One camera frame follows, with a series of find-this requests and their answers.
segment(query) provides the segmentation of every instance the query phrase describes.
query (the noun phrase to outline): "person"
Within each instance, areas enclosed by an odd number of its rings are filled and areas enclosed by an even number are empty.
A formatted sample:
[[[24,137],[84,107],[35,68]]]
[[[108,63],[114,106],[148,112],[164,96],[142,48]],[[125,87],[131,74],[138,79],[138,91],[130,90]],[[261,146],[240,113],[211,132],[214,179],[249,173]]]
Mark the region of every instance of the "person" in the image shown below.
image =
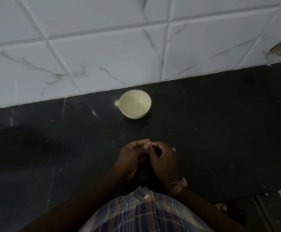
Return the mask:
[[[178,181],[177,157],[164,142],[149,139],[125,145],[112,169],[78,196],[31,222],[25,231],[247,231]],[[162,151],[157,156],[155,148]],[[150,158],[155,176],[171,196],[139,187],[112,199]]]

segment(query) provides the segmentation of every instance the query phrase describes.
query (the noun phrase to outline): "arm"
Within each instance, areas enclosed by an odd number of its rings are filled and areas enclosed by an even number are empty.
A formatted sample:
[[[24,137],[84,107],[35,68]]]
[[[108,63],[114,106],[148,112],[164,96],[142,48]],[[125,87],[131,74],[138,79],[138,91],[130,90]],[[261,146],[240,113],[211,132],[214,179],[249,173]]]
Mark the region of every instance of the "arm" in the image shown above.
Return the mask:
[[[131,180],[138,165],[148,157],[149,139],[135,141],[124,146],[112,169],[90,186],[85,193],[55,207],[31,222],[20,232],[78,231],[85,222],[115,195],[116,190]]]
[[[173,188],[173,185],[170,184],[178,181],[176,153],[166,143],[154,142],[151,145],[162,150],[160,157],[156,155],[153,147],[150,147],[149,153],[154,174],[169,192]],[[202,218],[214,231],[248,231],[245,227],[189,189],[183,188],[177,195],[177,199]]]

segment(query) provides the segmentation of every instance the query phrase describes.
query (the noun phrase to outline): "forearm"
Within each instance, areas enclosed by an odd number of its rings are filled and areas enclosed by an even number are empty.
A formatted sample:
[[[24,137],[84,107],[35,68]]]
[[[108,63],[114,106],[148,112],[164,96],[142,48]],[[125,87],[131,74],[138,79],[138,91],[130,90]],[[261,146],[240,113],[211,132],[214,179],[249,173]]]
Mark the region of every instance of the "forearm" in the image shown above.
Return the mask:
[[[221,210],[214,207],[189,189],[183,188],[178,200],[196,213],[213,231],[248,231]]]
[[[77,231],[100,207],[112,199],[122,182],[122,176],[112,169],[83,194],[67,200],[20,231]]]

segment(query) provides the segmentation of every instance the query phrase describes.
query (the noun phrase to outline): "tiled wall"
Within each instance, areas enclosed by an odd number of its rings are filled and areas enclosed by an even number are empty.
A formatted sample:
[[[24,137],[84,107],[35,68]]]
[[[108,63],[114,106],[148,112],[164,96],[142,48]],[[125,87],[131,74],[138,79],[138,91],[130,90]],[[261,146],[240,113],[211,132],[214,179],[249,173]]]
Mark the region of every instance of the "tiled wall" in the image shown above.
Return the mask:
[[[280,62],[281,0],[0,0],[0,107]]]

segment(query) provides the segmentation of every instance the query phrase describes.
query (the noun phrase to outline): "cream-colored bowl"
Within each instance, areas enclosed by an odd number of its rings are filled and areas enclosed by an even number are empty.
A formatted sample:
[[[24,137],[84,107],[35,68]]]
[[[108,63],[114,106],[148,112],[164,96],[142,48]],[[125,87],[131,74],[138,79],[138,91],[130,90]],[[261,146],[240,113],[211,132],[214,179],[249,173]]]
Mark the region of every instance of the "cream-colored bowl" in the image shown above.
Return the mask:
[[[131,119],[144,117],[151,107],[150,96],[142,90],[130,90],[119,99],[119,109]]]

